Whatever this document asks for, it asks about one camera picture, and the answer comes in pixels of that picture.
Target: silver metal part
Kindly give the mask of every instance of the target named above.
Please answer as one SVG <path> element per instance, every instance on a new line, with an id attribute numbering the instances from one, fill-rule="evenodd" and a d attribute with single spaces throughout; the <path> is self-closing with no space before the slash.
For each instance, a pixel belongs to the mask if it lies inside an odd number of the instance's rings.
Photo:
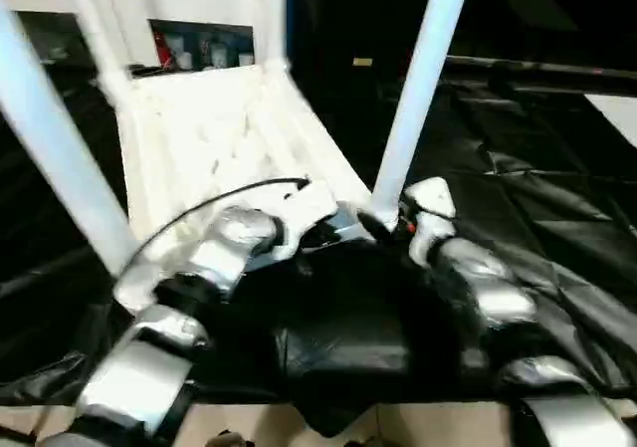
<path id="1" fill-rule="evenodd" d="M 134 340 L 98 368 L 77 404 L 79 415 L 97 411 L 143 422 L 152 435 L 186 381 L 192 364 L 146 342 Z"/>
<path id="2" fill-rule="evenodd" d="M 143 422 L 150 435 L 156 431 L 192 364 L 179 355 L 137 340 L 143 330 L 153 331 L 163 340 L 186 349 L 208 340 L 206 331 L 193 318 L 167 306 L 146 308 L 80 394 L 78 415 L 106 416 L 116 424 L 127 417 Z"/>
<path id="3" fill-rule="evenodd" d="M 551 447 L 633 447 L 628 428 L 597 397 L 526 399 Z"/>
<path id="4" fill-rule="evenodd" d="M 338 205 L 329 189 L 322 181 L 313 181 L 308 186 L 290 196 L 273 212 L 282 220 L 285 240 L 283 245 L 275 246 L 272 258 L 287 260 L 292 258 L 301 243 L 301 238 L 320 220 L 333 216 Z"/>
<path id="5" fill-rule="evenodd" d="M 155 331 L 165 340 L 180 347 L 193 347 L 208 340 L 208 334 L 197 320 L 168 306 L 152 305 L 137 316 L 110 355 L 128 345 L 142 330 Z"/>
<path id="6" fill-rule="evenodd" d="M 409 257 L 417 265 L 427 267 L 429 250 L 437 241 L 454 236 L 456 229 L 451 221 L 429 213 L 418 213 L 416 221 L 417 230 L 409 243 Z"/>
<path id="7" fill-rule="evenodd" d="M 248 261 L 277 236 L 274 219 L 259 210 L 229 207 L 215 218 L 205 240 L 186 266 L 229 294 L 243 275 Z"/>
<path id="8" fill-rule="evenodd" d="M 527 357 L 505 367 L 505 380 L 529 386 L 544 386 L 559 382 L 573 382 L 591 389 L 577 367 L 554 355 Z"/>
<path id="9" fill-rule="evenodd" d="M 535 303 L 514 283 L 507 265 L 489 250 L 454 238 L 446 242 L 440 252 L 466 280 L 488 326 L 535 321 Z"/>
<path id="10" fill-rule="evenodd" d="M 414 183 L 405 190 L 405 194 L 423 211 L 442 215 L 443 218 L 456 216 L 456 205 L 454 205 L 449 185 L 440 176 Z"/>

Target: black plastic sheet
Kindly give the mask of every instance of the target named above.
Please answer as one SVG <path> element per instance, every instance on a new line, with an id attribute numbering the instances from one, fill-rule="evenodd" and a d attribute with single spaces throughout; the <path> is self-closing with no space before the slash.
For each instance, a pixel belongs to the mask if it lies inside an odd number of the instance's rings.
<path id="1" fill-rule="evenodd" d="M 396 98 L 365 73 L 346 80 L 306 93 L 371 187 Z M 606 395 L 634 388 L 636 160 L 582 95 L 450 83 L 408 175 L 448 181 L 459 232 L 513 268 L 542 324 Z"/>
<path id="2" fill-rule="evenodd" d="M 50 75 L 125 206 L 114 114 L 92 72 Z M 110 275 L 5 123 L 0 138 L 0 403 L 69 404 L 125 316 L 112 315 Z"/>

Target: metal bar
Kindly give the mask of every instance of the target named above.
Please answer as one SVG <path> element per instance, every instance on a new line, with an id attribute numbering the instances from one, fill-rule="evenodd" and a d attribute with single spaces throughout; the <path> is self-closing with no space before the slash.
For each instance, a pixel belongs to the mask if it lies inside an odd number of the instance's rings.
<path id="1" fill-rule="evenodd" d="M 635 447 L 628 427 L 596 396 L 526 399 L 525 404 L 537 418 L 550 447 Z"/>
<path id="2" fill-rule="evenodd" d="M 0 0 L 0 109 L 107 269 L 118 275 L 137 246 L 128 220 L 22 33 Z"/>
<path id="3" fill-rule="evenodd" d="M 74 0 L 78 23 L 85 39 L 91 48 L 103 92 L 110 104 L 122 110 L 129 100 L 130 81 L 123 64 L 117 59 L 112 45 L 108 41 L 106 30 L 95 2 L 93 0 Z"/>
<path id="4" fill-rule="evenodd" d="M 286 56 L 286 4 L 287 0 L 268 0 L 268 66 L 288 65 Z"/>
<path id="5" fill-rule="evenodd" d="M 427 112 L 465 0 L 429 0 L 387 140 L 371 211 L 390 229 Z"/>

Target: floor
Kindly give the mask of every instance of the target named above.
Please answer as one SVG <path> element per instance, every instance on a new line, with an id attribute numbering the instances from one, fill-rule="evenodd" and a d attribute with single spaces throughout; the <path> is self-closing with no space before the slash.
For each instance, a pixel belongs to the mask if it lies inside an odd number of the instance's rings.
<path id="1" fill-rule="evenodd" d="M 40 408 L 2 408 L 0 423 L 28 432 Z M 73 409 L 56 407 L 40 438 L 66 428 Z M 180 431 L 177 447 L 204 446 L 219 432 L 239 432 L 258 447 L 341 447 L 347 441 L 382 437 L 401 447 L 507 447 L 506 409 L 495 403 L 401 404 L 370 408 L 343 433 L 324 439 L 309 429 L 291 405 L 196 405 Z M 7 443 L 0 441 L 0 446 Z"/>

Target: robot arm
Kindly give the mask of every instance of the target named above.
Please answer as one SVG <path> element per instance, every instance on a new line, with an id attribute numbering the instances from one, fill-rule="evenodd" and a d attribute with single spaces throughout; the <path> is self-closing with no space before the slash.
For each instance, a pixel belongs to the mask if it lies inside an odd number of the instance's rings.
<path id="1" fill-rule="evenodd" d="M 69 431 L 46 447 L 170 445 L 191 404 L 189 374 L 209 343 L 199 321 L 209 303 L 230 302 L 248 264 L 296 253 L 303 234 L 336 211 L 325 189 L 310 184 L 274 210 L 232 206 L 213 220 L 203 240 L 144 309 L 82 391 Z"/>
<path id="2" fill-rule="evenodd" d="M 451 221 L 455 208 L 444 180 L 421 183 L 407 190 L 417 222 L 409 256 L 429 272 L 431 285 L 451 308 L 464 376 L 485 382 L 496 370 L 504 389 L 522 387 L 528 395 L 505 396 L 512 445 L 636 445 L 633 434 L 574 365 L 533 351 L 527 335 L 537 334 L 540 326 L 532 298 L 502 260 L 457 236 Z M 431 189 L 434 184 L 438 190 Z M 507 336 L 508 330 L 513 334 Z M 541 395 L 557 384 L 568 386 L 569 393 Z"/>

